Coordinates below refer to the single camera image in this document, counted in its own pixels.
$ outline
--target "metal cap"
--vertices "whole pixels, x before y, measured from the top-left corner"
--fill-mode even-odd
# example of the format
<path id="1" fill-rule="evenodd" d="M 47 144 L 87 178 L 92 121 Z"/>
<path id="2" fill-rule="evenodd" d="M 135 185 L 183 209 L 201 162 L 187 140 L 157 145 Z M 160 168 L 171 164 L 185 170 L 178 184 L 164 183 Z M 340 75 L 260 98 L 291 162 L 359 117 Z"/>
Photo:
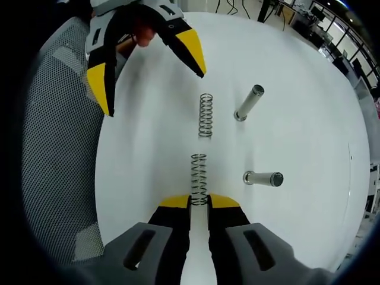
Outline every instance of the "metal cap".
<path id="1" fill-rule="evenodd" d="M 280 172 L 275 172 L 271 176 L 271 185 L 279 187 L 284 182 L 284 176 Z"/>
<path id="2" fill-rule="evenodd" d="M 252 88 L 252 92 L 255 93 L 257 96 L 262 96 L 264 94 L 264 88 L 261 85 L 256 84 Z"/>

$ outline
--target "floor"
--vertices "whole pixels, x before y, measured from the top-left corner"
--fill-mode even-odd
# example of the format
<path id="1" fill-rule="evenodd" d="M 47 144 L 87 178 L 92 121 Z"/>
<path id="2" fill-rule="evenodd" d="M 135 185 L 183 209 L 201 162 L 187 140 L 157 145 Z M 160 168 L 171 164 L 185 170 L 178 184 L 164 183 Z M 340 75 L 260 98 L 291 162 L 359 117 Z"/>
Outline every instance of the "floor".
<path id="1" fill-rule="evenodd" d="M 218 14 L 227 14 L 231 10 L 231 6 L 228 4 L 227 0 L 188 0 L 188 11 L 189 12 L 215 12 L 218 6 L 218 1 L 220 1 Z M 247 16 L 247 13 L 248 13 L 252 20 L 254 21 L 257 20 L 260 10 L 261 10 L 261 6 L 262 6 L 261 0 L 228 0 L 228 1 L 231 4 L 234 1 L 235 7 L 237 9 L 237 13 L 233 15 L 233 17 L 248 18 Z M 242 5 L 243 2 L 247 10 L 247 13 L 245 12 L 243 8 L 243 5 Z M 285 24 L 285 27 L 284 27 L 283 18 L 276 16 L 274 12 L 269 16 L 268 20 L 265 23 L 281 31 L 284 28 L 284 32 L 291 34 L 292 36 L 303 41 L 304 43 L 311 46 L 315 50 L 318 50 L 312 43 L 307 41 L 296 31 L 294 31 L 288 24 Z"/>

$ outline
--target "monitor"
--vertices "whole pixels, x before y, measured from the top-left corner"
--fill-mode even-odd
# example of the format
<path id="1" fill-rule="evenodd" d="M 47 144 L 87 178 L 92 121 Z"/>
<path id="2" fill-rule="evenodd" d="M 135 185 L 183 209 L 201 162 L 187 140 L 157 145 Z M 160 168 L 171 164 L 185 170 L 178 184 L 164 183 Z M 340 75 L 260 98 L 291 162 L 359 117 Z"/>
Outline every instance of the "monitor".
<path id="1" fill-rule="evenodd" d="M 313 7 L 311 9 L 311 13 L 316 16 L 318 18 L 319 21 L 323 21 L 324 18 L 325 18 L 325 14 L 323 14 L 323 12 L 318 9 L 317 7 Z"/>

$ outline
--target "desk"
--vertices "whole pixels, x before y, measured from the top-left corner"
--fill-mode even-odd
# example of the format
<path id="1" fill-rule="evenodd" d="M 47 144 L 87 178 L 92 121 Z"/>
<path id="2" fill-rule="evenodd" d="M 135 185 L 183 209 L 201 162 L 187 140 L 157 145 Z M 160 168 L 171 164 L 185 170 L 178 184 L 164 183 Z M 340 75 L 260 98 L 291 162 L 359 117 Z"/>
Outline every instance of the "desk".
<path id="1" fill-rule="evenodd" d="M 369 182 L 365 123 L 352 86 L 287 33 L 228 15 L 185 15 L 202 42 L 203 79 L 159 37 L 132 53 L 118 79 L 115 117 L 103 121 L 96 161 L 103 242 L 147 221 L 164 197 L 189 194 L 190 156 L 205 153 L 209 192 L 238 201 L 251 223 L 291 244 L 307 266 L 336 270 L 359 228 Z M 237 122 L 233 112 L 254 84 L 265 94 Z M 214 96 L 211 140 L 198 139 L 205 92 Z M 284 183 L 247 186 L 246 170 L 279 171 Z M 209 261 L 196 259 L 194 278 L 195 267 Z"/>

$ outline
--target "window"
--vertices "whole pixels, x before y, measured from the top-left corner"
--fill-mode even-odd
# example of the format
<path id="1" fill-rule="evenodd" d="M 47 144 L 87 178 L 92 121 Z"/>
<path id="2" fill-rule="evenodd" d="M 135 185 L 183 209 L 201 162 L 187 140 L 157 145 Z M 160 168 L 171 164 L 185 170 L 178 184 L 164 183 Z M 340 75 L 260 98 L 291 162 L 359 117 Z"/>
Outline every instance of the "window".
<path id="1" fill-rule="evenodd" d="M 357 59 L 361 66 L 362 66 L 362 69 L 364 71 L 364 74 L 369 74 L 370 71 L 372 70 L 371 66 L 368 64 L 366 58 L 363 56 L 363 53 L 362 52 L 358 52 L 357 55 L 355 55 L 352 59 L 352 61 L 354 61 L 355 59 Z"/>
<path id="2" fill-rule="evenodd" d="M 318 25 L 323 29 L 323 31 L 327 31 L 331 24 L 331 20 L 328 17 L 325 17 L 322 22 L 319 22 Z"/>
<path id="3" fill-rule="evenodd" d="M 337 48 L 341 53 L 343 53 L 344 51 L 347 52 L 347 59 L 350 59 L 359 49 L 358 45 L 354 40 L 352 40 L 349 34 L 344 36 Z"/>
<path id="4" fill-rule="evenodd" d="M 347 28 L 347 26 L 342 21 L 335 19 L 331 27 L 328 29 L 327 33 L 332 37 L 332 43 L 334 45 L 337 45 L 343 37 L 345 28 Z"/>
<path id="5" fill-rule="evenodd" d="M 311 8 L 310 8 L 310 10 L 312 9 L 312 8 L 314 8 L 314 7 L 317 7 L 319 10 L 321 10 L 322 11 L 322 9 L 323 9 L 323 7 L 322 6 L 320 6 L 320 4 L 317 4 L 317 3 L 313 3 L 313 5 L 311 6 Z"/>
<path id="6" fill-rule="evenodd" d="M 376 77 L 375 73 L 372 72 L 370 75 L 368 75 L 367 77 L 368 81 L 369 81 L 369 84 L 372 86 L 372 87 L 376 87 L 378 85 L 378 78 Z"/>
<path id="7" fill-rule="evenodd" d="M 364 45 L 364 51 L 366 52 L 366 57 L 372 62 L 373 66 L 376 66 L 376 60 L 372 55 L 372 52 Z"/>

